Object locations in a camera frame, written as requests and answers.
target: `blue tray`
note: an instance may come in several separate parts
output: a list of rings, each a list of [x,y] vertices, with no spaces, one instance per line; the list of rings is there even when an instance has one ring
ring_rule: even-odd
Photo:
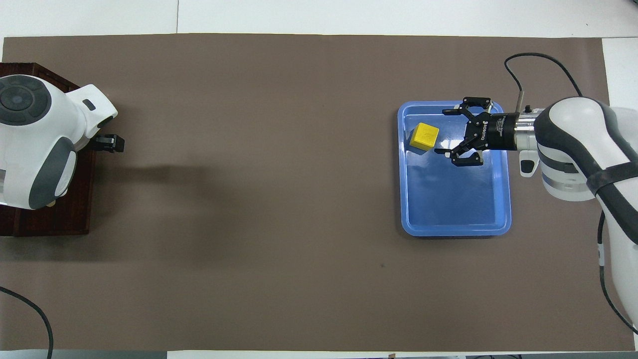
[[[441,114],[459,103],[413,101],[399,109],[401,222],[413,236],[497,236],[512,224],[505,151],[484,151],[482,166],[456,167],[434,150],[410,146],[420,122],[439,128],[437,148],[461,142],[467,119]],[[472,109],[475,114],[480,111]],[[492,112],[503,109],[495,103]]]

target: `brown table surface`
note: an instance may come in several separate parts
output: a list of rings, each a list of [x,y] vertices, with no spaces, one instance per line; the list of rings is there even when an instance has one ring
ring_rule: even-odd
[[[551,197],[510,154],[511,230],[426,240],[400,224],[396,112],[489,96],[503,60],[561,59],[608,101],[599,39],[173,34],[8,38],[5,61],[97,85],[121,155],[98,154],[92,232],[0,241],[0,282],[66,349],[632,350],[598,286],[598,204]],[[573,89],[512,62],[526,101]],[[0,297],[0,348],[44,348]]]

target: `black strap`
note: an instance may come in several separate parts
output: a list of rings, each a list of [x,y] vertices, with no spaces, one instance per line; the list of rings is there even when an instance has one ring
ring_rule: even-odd
[[[591,193],[596,195],[601,187],[634,177],[638,177],[638,162],[625,162],[592,174],[587,179],[587,187],[590,188]]]

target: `yellow block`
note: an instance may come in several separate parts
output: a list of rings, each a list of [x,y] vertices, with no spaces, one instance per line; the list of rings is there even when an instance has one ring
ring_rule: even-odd
[[[419,123],[412,132],[410,145],[427,151],[436,145],[436,136],[438,136],[438,128],[427,123]]]

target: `wooden stand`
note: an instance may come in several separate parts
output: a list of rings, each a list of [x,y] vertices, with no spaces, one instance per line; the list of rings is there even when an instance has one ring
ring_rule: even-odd
[[[0,63],[0,77],[16,74],[39,77],[64,92],[79,88],[36,63]],[[78,152],[75,174],[68,191],[53,207],[22,210],[0,205],[0,236],[87,234],[91,220],[95,160],[95,151],[83,149]]]

